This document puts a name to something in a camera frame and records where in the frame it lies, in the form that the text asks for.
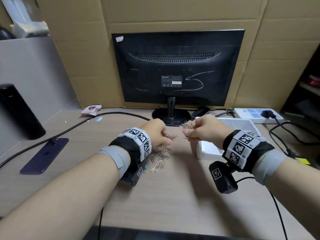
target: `monitor ventilation grille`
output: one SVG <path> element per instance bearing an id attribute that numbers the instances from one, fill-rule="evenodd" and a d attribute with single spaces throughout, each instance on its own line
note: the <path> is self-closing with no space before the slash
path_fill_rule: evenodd
<path id="1" fill-rule="evenodd" d="M 214 53 L 197 54 L 133 54 L 133 57 L 153 62 L 180 63 L 206 60 L 214 57 Z"/>

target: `shelf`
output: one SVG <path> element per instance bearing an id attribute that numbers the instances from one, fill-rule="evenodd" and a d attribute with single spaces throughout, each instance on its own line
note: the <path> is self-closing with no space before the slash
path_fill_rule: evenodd
<path id="1" fill-rule="evenodd" d="M 312 87 L 312 86 L 310 86 L 308 84 L 305 84 L 302 81 L 299 83 L 299 86 L 304 88 L 304 89 L 307 89 L 308 91 L 310 91 L 310 92 L 312 92 L 312 93 L 314 93 L 314 94 L 316 94 L 318 96 L 320 96 L 320 88 Z"/>

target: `monitor base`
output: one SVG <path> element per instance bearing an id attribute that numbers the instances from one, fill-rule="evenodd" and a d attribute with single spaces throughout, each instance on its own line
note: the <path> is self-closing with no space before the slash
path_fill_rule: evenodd
<path id="1" fill-rule="evenodd" d="M 168 109 L 166 108 L 158 108 L 152 112 L 152 118 L 159 118 L 166 125 L 181 125 L 185 121 L 190 120 L 190 113 L 186 109 L 174 109 L 174 117 L 168 118 Z"/>

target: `power strip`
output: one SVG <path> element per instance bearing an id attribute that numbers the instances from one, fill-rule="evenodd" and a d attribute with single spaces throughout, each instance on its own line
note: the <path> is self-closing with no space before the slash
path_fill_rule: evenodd
<path id="1" fill-rule="evenodd" d="M 250 119 L 254 124 L 277 124 L 275 119 L 267 119 L 261 116 L 261 113 L 264 110 L 271 110 L 280 123 L 285 121 L 281 115 L 271 108 L 235 108 L 234 116 L 241 119 Z"/>

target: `hand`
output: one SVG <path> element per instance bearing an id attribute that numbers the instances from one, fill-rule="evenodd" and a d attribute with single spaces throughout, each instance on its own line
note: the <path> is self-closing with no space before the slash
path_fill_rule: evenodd
<path id="1" fill-rule="evenodd" d="M 222 149 L 225 138 L 234 131 L 210 114 L 195 119 L 190 125 L 194 129 L 183 129 L 182 131 L 190 141 L 209 141 L 220 149 Z"/>
<path id="2" fill-rule="evenodd" d="M 167 134 L 167 128 L 165 123 L 160 119 L 150 120 L 140 127 L 140 129 L 144 130 L 151 139 L 151 144 L 153 147 L 156 147 L 160 144 L 170 145 L 172 140 L 167 137 L 161 136 L 161 132 Z"/>

